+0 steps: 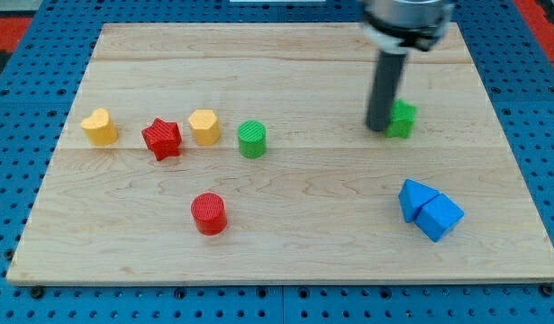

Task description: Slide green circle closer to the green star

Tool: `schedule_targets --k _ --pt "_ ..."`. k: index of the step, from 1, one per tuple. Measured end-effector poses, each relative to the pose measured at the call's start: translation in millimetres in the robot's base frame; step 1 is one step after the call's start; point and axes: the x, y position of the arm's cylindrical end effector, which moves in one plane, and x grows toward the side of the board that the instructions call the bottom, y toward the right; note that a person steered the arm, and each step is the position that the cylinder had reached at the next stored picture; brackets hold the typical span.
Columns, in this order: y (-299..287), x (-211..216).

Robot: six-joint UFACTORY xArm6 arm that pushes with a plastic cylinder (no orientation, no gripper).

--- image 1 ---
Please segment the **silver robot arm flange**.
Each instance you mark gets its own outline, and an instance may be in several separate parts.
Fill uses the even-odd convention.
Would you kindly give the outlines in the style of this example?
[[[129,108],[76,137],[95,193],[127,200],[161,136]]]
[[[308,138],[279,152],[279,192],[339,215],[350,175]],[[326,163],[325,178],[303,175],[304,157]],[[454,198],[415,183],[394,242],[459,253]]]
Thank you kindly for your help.
[[[447,0],[370,0],[362,15],[363,31],[390,54],[430,51],[446,34],[453,8]]]

